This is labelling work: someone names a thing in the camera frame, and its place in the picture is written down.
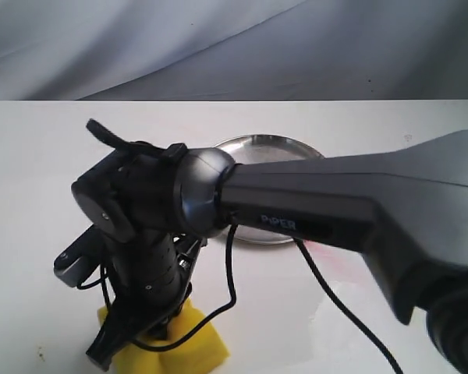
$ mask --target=robotic arm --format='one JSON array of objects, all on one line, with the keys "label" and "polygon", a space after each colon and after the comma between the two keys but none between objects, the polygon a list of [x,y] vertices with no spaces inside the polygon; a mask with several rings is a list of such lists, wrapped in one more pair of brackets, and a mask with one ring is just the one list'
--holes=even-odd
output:
[{"label": "robotic arm", "polygon": [[87,351],[102,369],[138,334],[166,334],[205,238],[242,224],[360,252],[399,322],[427,310],[434,345],[468,373],[468,131],[392,153],[243,165],[87,128],[115,150],[73,183],[94,226],[55,273],[73,287],[106,262],[116,297]]}]

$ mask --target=metal plate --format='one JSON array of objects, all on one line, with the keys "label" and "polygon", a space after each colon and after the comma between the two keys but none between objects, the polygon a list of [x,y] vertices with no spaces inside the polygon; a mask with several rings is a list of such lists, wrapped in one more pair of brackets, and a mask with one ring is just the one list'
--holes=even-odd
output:
[{"label": "metal plate", "polygon": [[[226,140],[216,147],[229,153],[241,164],[324,158],[305,143],[277,135],[240,136]],[[289,236],[244,226],[237,229],[236,238],[257,244],[281,244],[292,240]]]}]

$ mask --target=yellow sponge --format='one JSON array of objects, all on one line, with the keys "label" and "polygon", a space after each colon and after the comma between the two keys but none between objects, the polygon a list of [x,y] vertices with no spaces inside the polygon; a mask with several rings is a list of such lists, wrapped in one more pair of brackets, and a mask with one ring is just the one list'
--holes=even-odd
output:
[{"label": "yellow sponge", "polygon": [[[107,309],[97,311],[103,323]],[[149,345],[167,345],[177,341],[202,319],[204,314],[195,309],[189,299],[180,314],[168,324],[168,340],[140,339]],[[129,344],[112,360],[118,374],[208,374],[229,356],[224,342],[211,323],[207,323],[193,337],[179,347],[166,352],[148,352]]]}]

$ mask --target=white table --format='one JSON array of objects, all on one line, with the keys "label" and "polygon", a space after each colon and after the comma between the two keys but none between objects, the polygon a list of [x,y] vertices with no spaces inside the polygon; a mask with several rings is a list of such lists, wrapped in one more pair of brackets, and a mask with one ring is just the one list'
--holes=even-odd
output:
[{"label": "white table", "polygon": [[[125,139],[210,146],[247,133],[304,141],[326,157],[374,153],[468,129],[468,101],[111,103],[0,102],[0,372],[97,373],[84,352],[98,331],[98,288],[75,291],[54,258],[87,226],[70,184],[109,148],[96,118]],[[359,256],[313,245],[342,300],[391,348],[405,373],[452,373],[431,346],[424,314],[398,323]],[[228,300],[221,239],[193,276],[209,312]],[[238,305],[214,324],[232,353],[218,374],[390,372],[376,348],[326,299],[292,245],[236,245]]]}]

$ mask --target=stainless steel plate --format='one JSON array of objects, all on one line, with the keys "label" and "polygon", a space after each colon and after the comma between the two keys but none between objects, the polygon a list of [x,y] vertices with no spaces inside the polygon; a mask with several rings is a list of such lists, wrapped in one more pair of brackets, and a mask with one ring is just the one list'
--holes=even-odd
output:
[{"label": "stainless steel plate", "polygon": [[[241,164],[324,158],[305,143],[277,135],[240,136],[226,140],[216,147],[229,153]],[[285,235],[243,226],[237,229],[236,238],[257,244],[280,244],[292,240]]]}]

